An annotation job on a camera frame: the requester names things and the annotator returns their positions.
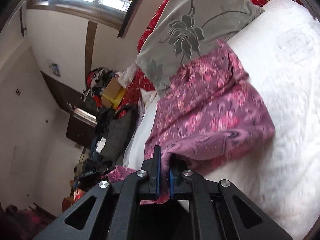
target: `purple floral fabric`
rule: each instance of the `purple floral fabric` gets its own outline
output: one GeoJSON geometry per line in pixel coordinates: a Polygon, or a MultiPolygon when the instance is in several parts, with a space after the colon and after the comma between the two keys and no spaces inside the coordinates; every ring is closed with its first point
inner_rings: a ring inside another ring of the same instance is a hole
{"type": "Polygon", "coordinates": [[[124,180],[126,176],[129,174],[135,172],[135,170],[122,167],[122,166],[116,166],[114,170],[109,172],[106,177],[111,183],[115,183],[121,180],[124,180]]]}
{"type": "Polygon", "coordinates": [[[158,101],[145,159],[160,145],[163,195],[170,155],[206,174],[244,156],[273,137],[275,127],[262,98],[247,81],[236,54],[222,40],[209,54],[181,65],[166,95],[158,101]]]}

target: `window frame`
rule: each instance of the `window frame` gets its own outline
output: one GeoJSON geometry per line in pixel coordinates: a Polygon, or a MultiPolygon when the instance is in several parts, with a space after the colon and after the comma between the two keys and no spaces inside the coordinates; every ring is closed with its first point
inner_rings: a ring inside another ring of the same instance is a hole
{"type": "Polygon", "coordinates": [[[67,13],[114,28],[118,37],[124,37],[141,0],[132,0],[126,12],[82,0],[28,0],[27,9],[50,10],[67,13]]]}

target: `gray pillow with flower pattern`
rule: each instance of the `gray pillow with flower pattern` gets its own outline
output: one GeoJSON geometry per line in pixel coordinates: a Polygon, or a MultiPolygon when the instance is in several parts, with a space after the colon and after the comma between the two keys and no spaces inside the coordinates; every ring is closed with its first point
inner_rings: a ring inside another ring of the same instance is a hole
{"type": "Polygon", "coordinates": [[[208,54],[263,12],[249,0],[169,0],[137,56],[137,65],[164,95],[181,64],[208,54]]]}

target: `white mattress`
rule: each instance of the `white mattress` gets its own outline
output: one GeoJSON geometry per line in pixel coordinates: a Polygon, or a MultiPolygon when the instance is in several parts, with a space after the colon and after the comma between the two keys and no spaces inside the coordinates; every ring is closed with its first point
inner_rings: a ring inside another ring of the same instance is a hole
{"type": "MultiPolygon", "coordinates": [[[[228,44],[269,110],[275,139],[205,178],[229,179],[298,240],[320,215],[320,24],[291,0],[264,9],[228,44]]],[[[132,147],[131,168],[141,167],[156,100],[152,105],[133,140],[139,150],[132,147]]]]}

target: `metal screw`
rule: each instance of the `metal screw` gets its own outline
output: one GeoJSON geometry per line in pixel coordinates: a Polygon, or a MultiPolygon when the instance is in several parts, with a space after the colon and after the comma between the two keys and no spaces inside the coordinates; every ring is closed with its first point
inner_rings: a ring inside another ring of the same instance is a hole
{"type": "Polygon", "coordinates": [[[193,174],[193,171],[191,171],[191,170],[184,170],[182,174],[183,174],[184,176],[189,177],[189,176],[191,176],[191,175],[193,174]]]}
{"type": "Polygon", "coordinates": [[[231,182],[227,179],[223,179],[222,181],[220,181],[220,184],[223,187],[229,187],[231,185],[231,182]]]}
{"type": "Polygon", "coordinates": [[[100,187],[100,188],[109,187],[109,182],[106,181],[106,180],[100,181],[100,182],[99,182],[99,187],[100,187]]]}
{"type": "Polygon", "coordinates": [[[146,172],[146,171],[144,171],[144,170],[137,171],[137,175],[138,175],[139,177],[144,177],[144,176],[146,176],[146,175],[147,175],[147,172],[146,172]]]}

